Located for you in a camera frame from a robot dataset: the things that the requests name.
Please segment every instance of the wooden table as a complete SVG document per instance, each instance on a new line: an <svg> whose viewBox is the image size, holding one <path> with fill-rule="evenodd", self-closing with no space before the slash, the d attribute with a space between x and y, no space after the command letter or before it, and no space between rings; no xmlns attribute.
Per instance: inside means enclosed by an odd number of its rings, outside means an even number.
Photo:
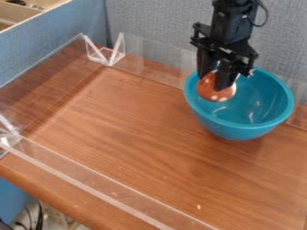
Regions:
<svg viewBox="0 0 307 230"><path fill-rule="evenodd" d="M71 45L0 91L20 133L226 230L305 230L307 132L213 136L183 92L88 61ZM0 175L92 229L155 229L8 155Z"/></svg>

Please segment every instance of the blue bowl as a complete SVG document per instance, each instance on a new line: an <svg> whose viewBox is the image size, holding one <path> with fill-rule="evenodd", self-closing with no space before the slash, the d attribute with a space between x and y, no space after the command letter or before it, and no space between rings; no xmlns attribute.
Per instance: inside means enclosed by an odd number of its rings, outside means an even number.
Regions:
<svg viewBox="0 0 307 230"><path fill-rule="evenodd" d="M226 102L210 102L196 92L198 74L187 79L184 96L195 115L215 135L230 140L263 136L294 110L294 96L286 83L263 69L254 76L239 77L238 91Z"/></svg>

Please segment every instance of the orange ball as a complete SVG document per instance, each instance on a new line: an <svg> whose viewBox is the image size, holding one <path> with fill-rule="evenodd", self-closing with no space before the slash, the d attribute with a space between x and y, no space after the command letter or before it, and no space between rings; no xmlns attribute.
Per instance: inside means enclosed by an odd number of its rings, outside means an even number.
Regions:
<svg viewBox="0 0 307 230"><path fill-rule="evenodd" d="M215 90L217 71L209 73L196 85L198 94L211 102L226 102L237 93L237 84L221 91Z"/></svg>

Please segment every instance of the cable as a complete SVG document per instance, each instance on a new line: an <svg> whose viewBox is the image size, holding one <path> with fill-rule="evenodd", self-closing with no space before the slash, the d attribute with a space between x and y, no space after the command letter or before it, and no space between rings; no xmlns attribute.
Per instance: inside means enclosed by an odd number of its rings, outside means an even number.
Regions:
<svg viewBox="0 0 307 230"><path fill-rule="evenodd" d="M23 223L20 223L20 222L15 222L15 224L16 224L18 226L22 226L22 227L24 228L24 230L30 230L30 229L24 226L24 224L23 224Z"/></svg>
<svg viewBox="0 0 307 230"><path fill-rule="evenodd" d="M26 207L26 210L27 210L28 216L30 216L30 230L32 230L32 229L34 229L34 228L32 228L32 217L31 217L31 213L30 213L30 210L28 210L27 207Z"/></svg>
<svg viewBox="0 0 307 230"><path fill-rule="evenodd" d="M38 224L35 230L43 230L43 208L40 202L39 202L39 206L40 206L40 211L39 211Z"/></svg>
<svg viewBox="0 0 307 230"><path fill-rule="evenodd" d="M261 7L262 7L262 8L265 9L265 11L266 11L266 20L265 20L265 22L263 22L262 24L257 24L257 23L254 22L254 20L251 19L249 13L246 13L246 16L247 16L247 19L249 19L249 21L250 21L250 23L251 23L253 26L255 26L255 27L263 27L263 26L266 25L266 23L267 23L267 20L269 20L269 17L270 17L270 12L269 12L269 9L267 9L267 7L266 7L266 5L265 5L265 3L263 3L262 0L254 0L254 1L261 5Z"/></svg>

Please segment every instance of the bowl rim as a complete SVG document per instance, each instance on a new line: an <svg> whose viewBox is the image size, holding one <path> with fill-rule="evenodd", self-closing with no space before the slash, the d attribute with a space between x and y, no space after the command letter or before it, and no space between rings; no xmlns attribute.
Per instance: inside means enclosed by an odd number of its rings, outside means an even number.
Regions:
<svg viewBox="0 0 307 230"><path fill-rule="evenodd" d="M275 117L270 121L266 121L263 123L257 123L257 124L242 124L242 123L237 123L237 122L213 117L200 107L195 105L195 101L192 100L191 82L195 80L195 78L198 78L196 72L194 72L190 75L186 81L186 84L184 84L184 88L183 88L186 100L188 101L188 104L192 107L194 111L196 111L198 114L206 114L205 116L206 119L210 119L219 125L227 126L229 128L241 128L241 129L271 128L271 127L275 127L278 124L281 124L289 118L290 114L294 111L295 102L294 102L293 91L289 85L271 72L266 71L265 69L259 67L255 69L255 71L263 73L266 77L270 77L271 79L274 79L286 92L289 104L287 104L285 111L278 115L278 117Z"/></svg>

